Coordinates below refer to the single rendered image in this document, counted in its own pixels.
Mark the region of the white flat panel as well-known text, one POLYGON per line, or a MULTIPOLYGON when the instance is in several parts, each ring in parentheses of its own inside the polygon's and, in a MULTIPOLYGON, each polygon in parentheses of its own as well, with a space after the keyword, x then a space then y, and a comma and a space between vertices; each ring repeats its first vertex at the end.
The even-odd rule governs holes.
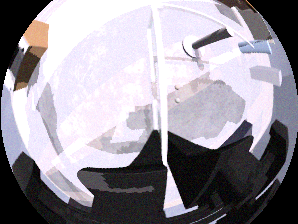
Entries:
MULTIPOLYGON (((241 14, 243 20, 245 20, 245 23, 247 24, 247 27, 249 27, 249 31, 251 32, 251 36, 254 37, 254 40, 267 40, 269 41, 269 44, 273 44, 273 37, 271 37, 270 31, 267 30, 265 22, 263 22, 263 19, 261 18, 261 15, 258 14, 258 11, 255 12, 249 8, 249 10, 239 10, 237 6, 235 6, 235 10, 241 14)), ((275 44, 275 43, 274 43, 275 44)))

